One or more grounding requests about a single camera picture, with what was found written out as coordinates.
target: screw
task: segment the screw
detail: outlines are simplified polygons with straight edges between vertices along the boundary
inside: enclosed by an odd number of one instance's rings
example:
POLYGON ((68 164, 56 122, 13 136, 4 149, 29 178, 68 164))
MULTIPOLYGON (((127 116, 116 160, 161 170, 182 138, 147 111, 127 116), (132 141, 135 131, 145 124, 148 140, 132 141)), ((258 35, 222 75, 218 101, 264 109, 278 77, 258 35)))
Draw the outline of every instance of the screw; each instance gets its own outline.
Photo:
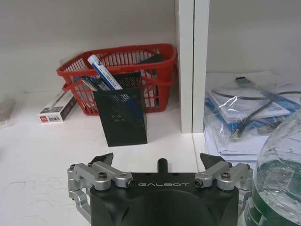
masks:
POLYGON ((134 187, 134 185, 135 185, 135 181, 134 180, 130 180, 127 183, 127 187, 134 187))
POLYGON ((106 172, 100 172, 100 173, 98 173, 98 178, 99 179, 106 179, 107 178, 107 173, 106 172))
POLYGON ((230 179, 231 174, 230 173, 222 173, 221 177, 222 177, 222 179, 230 179))
POLYGON ((200 180, 200 179, 196 179, 194 181, 194 185, 197 187, 197 188, 200 188, 201 186, 203 186, 203 181, 200 180))

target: red basket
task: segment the red basket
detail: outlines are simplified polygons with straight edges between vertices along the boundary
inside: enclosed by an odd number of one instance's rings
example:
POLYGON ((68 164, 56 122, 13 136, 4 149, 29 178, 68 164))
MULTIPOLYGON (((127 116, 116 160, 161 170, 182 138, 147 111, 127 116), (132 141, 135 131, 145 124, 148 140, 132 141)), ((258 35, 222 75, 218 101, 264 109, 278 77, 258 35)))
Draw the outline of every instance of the red basket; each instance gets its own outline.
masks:
POLYGON ((177 79, 175 64, 176 50, 170 44, 124 46, 84 52, 57 69, 66 83, 63 90, 71 90, 83 112, 97 115, 92 91, 82 83, 81 76, 96 77, 98 74, 87 61, 92 54, 102 61, 112 74, 141 72, 146 112, 160 112, 166 109, 170 86, 177 79), (153 55, 161 54, 163 62, 137 64, 153 55))

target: white box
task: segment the white box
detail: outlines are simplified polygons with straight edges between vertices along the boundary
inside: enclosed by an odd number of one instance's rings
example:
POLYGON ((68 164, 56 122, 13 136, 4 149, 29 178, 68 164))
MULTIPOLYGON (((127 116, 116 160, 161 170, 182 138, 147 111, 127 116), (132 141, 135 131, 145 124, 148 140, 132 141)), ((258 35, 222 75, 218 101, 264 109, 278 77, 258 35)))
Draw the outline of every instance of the white box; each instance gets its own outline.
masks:
POLYGON ((75 104, 76 99, 71 91, 61 91, 38 114, 39 120, 42 123, 64 121, 75 104))

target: basket handle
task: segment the basket handle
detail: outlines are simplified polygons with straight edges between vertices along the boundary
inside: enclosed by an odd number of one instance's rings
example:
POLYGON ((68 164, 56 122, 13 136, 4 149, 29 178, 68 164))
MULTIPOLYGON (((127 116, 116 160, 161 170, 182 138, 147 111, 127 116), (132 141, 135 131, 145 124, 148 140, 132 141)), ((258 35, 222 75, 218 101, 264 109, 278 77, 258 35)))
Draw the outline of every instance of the basket handle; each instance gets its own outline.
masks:
POLYGON ((72 89, 72 88, 74 88, 74 87, 76 87, 76 86, 78 86, 78 85, 80 85, 80 84, 82 84, 82 83, 83 83, 83 82, 82 82, 81 80, 79 80, 78 82, 73 83, 73 84, 71 84, 71 85, 68 85, 67 83, 65 83, 65 84, 63 85, 62 90, 63 90, 64 92, 66 92, 66 91, 68 91, 68 90, 70 90, 70 89, 72 89))
POLYGON ((178 70, 176 65, 174 65, 174 71, 175 71, 174 78, 171 81, 157 81, 147 77, 141 77, 141 80, 151 82, 157 86, 172 86, 175 83, 175 81, 177 81, 178 79, 178 70))
MULTIPOLYGON (((175 81, 177 81, 177 79, 178 79, 178 70, 177 70, 177 65, 176 64, 174 65, 174 71, 175 71, 175 73, 174 73, 174 78, 173 78, 172 81, 167 81, 167 82, 166 81, 157 81, 157 80, 150 79, 150 78, 147 78, 147 77, 141 77, 141 79, 144 80, 144 81, 151 82, 151 83, 153 83, 157 86, 172 86, 175 83, 175 81)), ((68 91, 68 90, 70 90, 70 89, 72 89, 72 88, 74 88, 74 87, 76 87, 80 84, 82 84, 81 80, 79 80, 78 82, 73 83, 71 85, 68 85, 67 83, 65 83, 63 85, 62 90, 64 92, 66 92, 66 91, 68 91)))

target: mesh pen holder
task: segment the mesh pen holder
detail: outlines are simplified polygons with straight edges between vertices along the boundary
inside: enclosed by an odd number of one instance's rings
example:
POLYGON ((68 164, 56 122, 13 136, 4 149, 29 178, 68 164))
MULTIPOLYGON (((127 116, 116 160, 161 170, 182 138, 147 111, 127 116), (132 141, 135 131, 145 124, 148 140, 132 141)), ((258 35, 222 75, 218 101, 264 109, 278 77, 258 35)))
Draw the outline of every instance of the mesh pen holder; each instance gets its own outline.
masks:
POLYGON ((93 92, 108 146, 146 144, 141 74, 116 74, 114 78, 123 89, 93 92))

